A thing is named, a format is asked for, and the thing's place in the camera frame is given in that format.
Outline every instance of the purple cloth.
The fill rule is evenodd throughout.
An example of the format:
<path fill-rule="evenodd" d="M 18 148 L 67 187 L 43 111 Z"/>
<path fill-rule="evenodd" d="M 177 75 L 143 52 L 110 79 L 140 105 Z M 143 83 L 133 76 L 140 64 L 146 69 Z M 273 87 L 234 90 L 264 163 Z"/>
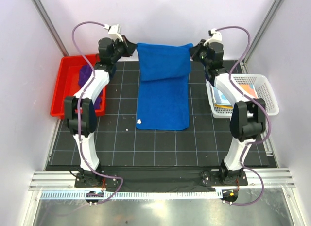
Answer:
<path fill-rule="evenodd" d="M 83 87 L 83 85 L 87 82 L 87 80 L 90 78 L 92 74 L 92 68 L 89 65 L 84 65 L 81 67 L 80 71 L 79 71 L 79 81 L 78 81 L 78 85 L 80 86 L 80 89 Z M 101 109 L 101 102 L 102 102 L 102 95 L 103 92 L 101 92 L 99 94 L 99 96 L 97 97 L 95 103 L 94 103 L 94 109 Z"/>

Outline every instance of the red basket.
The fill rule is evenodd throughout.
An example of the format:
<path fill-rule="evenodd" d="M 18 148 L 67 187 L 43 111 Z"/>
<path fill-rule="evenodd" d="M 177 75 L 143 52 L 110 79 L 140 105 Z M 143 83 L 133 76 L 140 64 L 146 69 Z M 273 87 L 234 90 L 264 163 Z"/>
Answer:
<path fill-rule="evenodd" d="M 94 65 L 96 55 L 86 55 L 88 60 Z M 80 90 L 78 85 L 79 70 L 87 64 L 82 56 L 63 57 L 58 71 L 57 81 L 54 90 L 53 102 L 51 106 L 51 116 L 64 119 L 64 99 L 73 96 Z M 95 110 L 96 116 L 103 116 L 105 110 L 105 88 L 103 89 L 100 109 Z"/>

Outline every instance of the folded blue cloth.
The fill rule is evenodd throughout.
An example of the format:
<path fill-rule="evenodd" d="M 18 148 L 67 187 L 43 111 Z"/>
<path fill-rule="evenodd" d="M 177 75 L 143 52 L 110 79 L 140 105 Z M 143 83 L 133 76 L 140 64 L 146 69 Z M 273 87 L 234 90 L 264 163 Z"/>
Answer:
<path fill-rule="evenodd" d="M 137 129 L 183 130 L 189 127 L 189 48 L 138 43 L 140 66 Z"/>

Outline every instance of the white basket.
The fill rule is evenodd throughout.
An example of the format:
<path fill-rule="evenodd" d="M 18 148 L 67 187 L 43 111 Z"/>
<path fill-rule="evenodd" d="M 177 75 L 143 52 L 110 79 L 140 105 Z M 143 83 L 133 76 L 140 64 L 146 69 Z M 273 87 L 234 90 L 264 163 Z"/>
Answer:
<path fill-rule="evenodd" d="M 232 78 L 238 84 L 253 84 L 255 90 L 258 94 L 258 97 L 263 98 L 266 102 L 266 110 L 268 115 L 274 116 L 278 114 L 279 108 L 277 105 L 276 97 L 273 93 L 271 85 L 268 79 L 261 74 L 232 74 Z M 230 118 L 232 115 L 232 109 L 218 108 L 214 107 L 212 93 L 211 93 L 211 84 L 207 81 L 207 95 L 209 105 L 212 110 L 212 114 L 215 118 Z"/>

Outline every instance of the wall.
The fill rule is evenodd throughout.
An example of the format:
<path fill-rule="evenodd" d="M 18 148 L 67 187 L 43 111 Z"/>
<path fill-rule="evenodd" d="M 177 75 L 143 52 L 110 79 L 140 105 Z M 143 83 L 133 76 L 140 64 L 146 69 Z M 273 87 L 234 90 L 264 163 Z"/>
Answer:
<path fill-rule="evenodd" d="M 247 64 L 268 77 L 280 113 L 272 138 L 282 166 L 290 168 L 311 222 L 311 0 L 285 0 Z"/>
<path fill-rule="evenodd" d="M 0 218 L 15 226 L 34 170 L 47 158 L 62 55 L 31 0 L 0 0 L 0 24 Z"/>
<path fill-rule="evenodd" d="M 83 21 L 119 23 L 131 42 L 196 45 L 208 30 L 240 25 L 255 36 L 273 0 L 41 0 L 70 55 L 78 52 L 71 30 Z M 84 25 L 77 42 L 85 53 L 96 53 L 107 36 L 97 25 Z M 241 31 L 224 31 L 225 59 L 238 59 L 246 45 Z"/>

